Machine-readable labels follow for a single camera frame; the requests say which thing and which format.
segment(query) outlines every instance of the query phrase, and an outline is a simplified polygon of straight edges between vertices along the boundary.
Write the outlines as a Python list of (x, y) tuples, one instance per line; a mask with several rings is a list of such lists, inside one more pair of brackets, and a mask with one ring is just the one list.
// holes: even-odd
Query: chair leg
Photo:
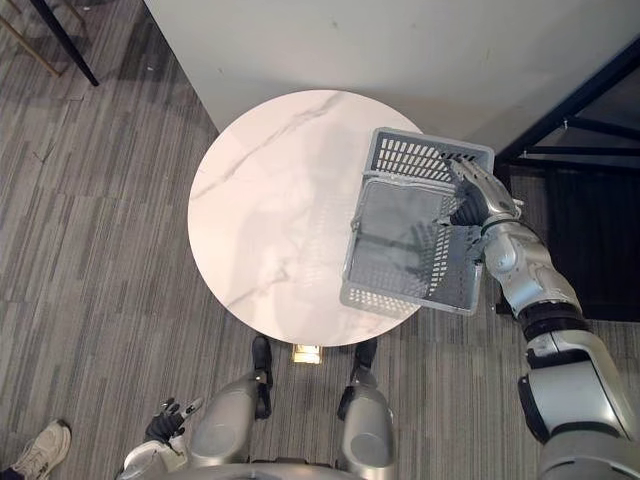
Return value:
[(20, 7), (18, 7), (13, 0), (7, 0), (7, 3), (11, 5), (16, 12), (18, 12), (19, 14), (22, 13), (22, 10), (20, 10)]
[(51, 64), (47, 62), (44, 58), (42, 58), (42, 56), (34, 50), (34, 48), (29, 44), (29, 42), (27, 42), (24, 39), (24, 37), (20, 35), (20, 33), (16, 31), (16, 29), (13, 28), (11, 24), (7, 20), (5, 20), (5, 18), (2, 16), (0, 16), (0, 25), (2, 25), (7, 30), (9, 30), (9, 33), (11, 33), (11, 35), (13, 35), (16, 38), (16, 40), (18, 40), (20, 45), (22, 45), (24, 49), (33, 56), (33, 58), (38, 60), (42, 64), (42, 66), (46, 68), (49, 71), (49, 73), (51, 73), (51, 75), (55, 75), (56, 77), (60, 76), (60, 72), (58, 72), (55, 68), (53, 68)]

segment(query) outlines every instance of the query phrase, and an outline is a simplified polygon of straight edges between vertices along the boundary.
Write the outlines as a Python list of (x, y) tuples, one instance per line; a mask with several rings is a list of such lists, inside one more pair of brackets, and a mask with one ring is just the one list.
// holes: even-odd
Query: robot leg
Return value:
[(266, 337), (256, 337), (251, 351), (254, 371), (230, 383), (213, 397), (194, 432), (193, 468), (246, 462), (253, 421), (271, 414), (269, 389), (273, 380), (269, 341)]
[(395, 442), (387, 400), (371, 373), (376, 339), (358, 344), (351, 385), (338, 409), (344, 420), (338, 468), (367, 480), (395, 478)]

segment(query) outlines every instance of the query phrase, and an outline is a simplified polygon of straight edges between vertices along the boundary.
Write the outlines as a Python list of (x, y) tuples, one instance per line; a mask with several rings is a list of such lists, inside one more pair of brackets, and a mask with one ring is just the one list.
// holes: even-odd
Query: floor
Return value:
[[(56, 8), (93, 88), (19, 3), (20, 17), (0, 11), (65, 71), (51, 77), (0, 30), (0, 461), (61, 416), (73, 445), (52, 479), (110, 479), (162, 400), (208, 399), (248, 369), (255, 332), (191, 257), (189, 187), (216, 130), (143, 4), (77, 0), (90, 39)], [(541, 222), (536, 179), (514, 186)], [(422, 310), (381, 337), (374, 369), (395, 413), (399, 478), (535, 478), (539, 447), (515, 388), (524, 340), (497, 298), (485, 279), (475, 316)], [(594, 328), (637, 403), (640, 324)], [(274, 413), (251, 455), (333, 462), (353, 347), (319, 367), (273, 348)]]

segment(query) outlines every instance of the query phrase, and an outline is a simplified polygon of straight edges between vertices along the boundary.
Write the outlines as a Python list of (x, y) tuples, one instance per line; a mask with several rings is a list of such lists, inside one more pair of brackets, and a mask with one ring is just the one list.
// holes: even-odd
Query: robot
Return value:
[[(464, 159), (449, 166), (463, 202), (446, 220), (482, 227), (484, 263), (528, 342), (531, 370), (519, 379), (518, 393), (527, 425), (544, 445), (539, 478), (640, 479), (636, 415), (605, 345), (582, 316), (574, 289), (556, 271), (538, 236), (520, 221), (516, 202), (496, 177)], [(259, 336), (252, 344), (253, 371), (214, 396), (190, 452), (181, 441), (181, 425), (202, 402), (178, 412), (170, 399), (149, 424), (145, 443), (125, 460), (118, 480), (396, 478), (392, 415), (371, 372), (376, 345), (374, 339), (356, 348), (338, 410), (344, 432), (335, 469), (247, 463), (254, 419), (271, 413), (271, 351)]]

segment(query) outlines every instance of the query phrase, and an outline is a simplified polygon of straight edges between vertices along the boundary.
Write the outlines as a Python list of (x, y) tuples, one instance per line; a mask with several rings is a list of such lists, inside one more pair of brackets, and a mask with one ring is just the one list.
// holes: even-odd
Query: white wall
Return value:
[(640, 32), (638, 0), (146, 0), (222, 130), (308, 88), (496, 149)]

